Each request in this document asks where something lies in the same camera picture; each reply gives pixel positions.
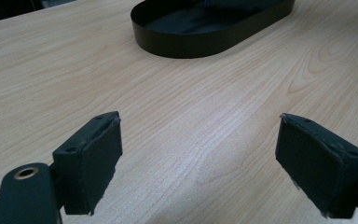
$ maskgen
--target screw hole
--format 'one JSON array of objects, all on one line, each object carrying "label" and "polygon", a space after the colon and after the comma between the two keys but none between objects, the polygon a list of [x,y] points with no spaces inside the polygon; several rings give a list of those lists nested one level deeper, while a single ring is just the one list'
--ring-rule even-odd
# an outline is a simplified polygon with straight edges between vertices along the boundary
[{"label": "screw hole", "polygon": [[75,152],[75,151],[76,151],[76,147],[68,147],[65,151],[66,151],[66,152]]},{"label": "screw hole", "polygon": [[349,153],[350,153],[352,156],[358,156],[358,153],[357,153],[357,152],[350,151]]},{"label": "screw hole", "polygon": [[14,174],[14,178],[17,180],[28,179],[29,177],[36,175],[37,172],[39,172],[39,168],[28,167],[28,168],[22,169],[22,170],[18,171],[16,174]]}]

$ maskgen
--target light wood grain surface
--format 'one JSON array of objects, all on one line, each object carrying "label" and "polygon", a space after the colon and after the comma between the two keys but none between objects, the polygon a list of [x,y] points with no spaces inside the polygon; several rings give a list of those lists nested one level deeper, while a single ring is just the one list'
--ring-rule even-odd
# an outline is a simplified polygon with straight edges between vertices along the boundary
[{"label": "light wood grain surface", "polygon": [[358,146],[358,1],[294,12],[215,56],[135,43],[140,0],[76,1],[0,21],[0,181],[117,110],[124,155],[93,217],[64,223],[358,223],[326,219],[275,161],[280,114]]}]

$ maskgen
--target metal screw hole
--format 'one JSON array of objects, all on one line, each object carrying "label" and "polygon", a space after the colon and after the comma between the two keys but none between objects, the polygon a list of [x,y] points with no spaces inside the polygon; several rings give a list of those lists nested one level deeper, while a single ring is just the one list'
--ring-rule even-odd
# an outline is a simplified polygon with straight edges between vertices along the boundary
[{"label": "metal screw hole", "polygon": [[27,167],[25,169],[22,169],[18,171],[16,174],[14,174],[14,178],[17,180],[23,180],[28,179],[39,172],[39,168],[37,167]]}]

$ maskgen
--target black oval tray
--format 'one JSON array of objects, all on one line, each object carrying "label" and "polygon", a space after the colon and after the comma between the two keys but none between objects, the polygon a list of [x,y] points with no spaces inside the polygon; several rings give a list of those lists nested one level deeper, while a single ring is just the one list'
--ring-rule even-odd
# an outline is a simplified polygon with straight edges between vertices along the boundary
[{"label": "black oval tray", "polygon": [[145,0],[132,9],[131,19],[142,49],[163,57],[199,58],[229,49],[286,17],[294,2],[247,10],[206,7],[194,0]]}]

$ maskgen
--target wooden table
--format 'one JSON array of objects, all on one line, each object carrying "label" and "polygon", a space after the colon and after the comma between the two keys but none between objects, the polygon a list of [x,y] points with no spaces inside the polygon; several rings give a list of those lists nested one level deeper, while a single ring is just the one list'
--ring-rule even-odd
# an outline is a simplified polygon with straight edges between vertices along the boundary
[{"label": "wooden table", "polygon": [[76,1],[0,21],[0,181],[117,110],[124,155],[93,217],[64,223],[358,223],[325,219],[275,161],[280,114],[358,146],[358,1],[294,12],[215,56],[135,43],[140,0]]}]

